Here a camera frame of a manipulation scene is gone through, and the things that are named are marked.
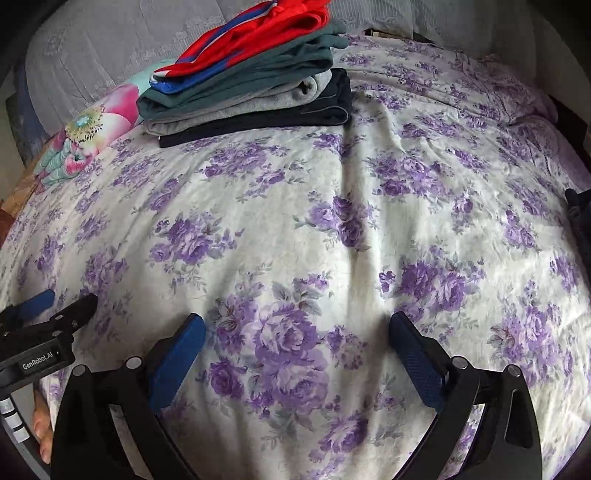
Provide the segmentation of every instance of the gray folded garment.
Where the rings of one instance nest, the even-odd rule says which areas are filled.
[[[285,83],[258,92],[245,93],[193,112],[158,120],[145,120],[144,128],[151,135],[172,135],[196,125],[243,113],[266,112],[306,105],[318,98],[331,78],[331,71],[326,70],[312,77],[306,77],[300,82]]]

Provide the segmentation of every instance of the bed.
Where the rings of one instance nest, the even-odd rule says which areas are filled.
[[[136,127],[26,204],[0,304],[96,293],[74,344],[95,370],[202,315],[207,345],[161,417],[200,476],[245,479],[395,475],[433,419],[385,340],[403,310],[449,354],[522,368],[551,479],[591,424],[589,288],[563,197],[591,175],[507,67],[349,39],[349,125],[168,149]],[[54,419],[70,370],[43,381]]]

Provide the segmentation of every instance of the teal fabric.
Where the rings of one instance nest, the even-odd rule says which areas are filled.
[[[240,62],[184,92],[165,95],[149,88],[138,99],[139,114],[147,120],[164,119],[325,72],[333,65],[330,49],[348,45],[346,38],[339,37],[343,33],[345,26],[333,20],[316,32]]]

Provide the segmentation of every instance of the bed sheet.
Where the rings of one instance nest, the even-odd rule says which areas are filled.
[[[164,424],[202,478],[290,480],[390,479],[417,446],[433,411],[385,335],[403,310],[451,355],[522,368],[550,479],[591,423],[589,289],[563,199],[590,176],[506,68],[350,42],[348,126],[166,150],[134,129],[29,201],[0,251],[0,304],[96,293],[74,343],[94,370],[202,315],[206,347]],[[70,370],[43,381],[54,419]]]

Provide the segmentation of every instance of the stack of folded clothes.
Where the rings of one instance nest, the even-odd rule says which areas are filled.
[[[254,128],[342,125],[351,88],[331,69],[345,26],[329,0],[271,0],[202,35],[138,99],[161,147]]]

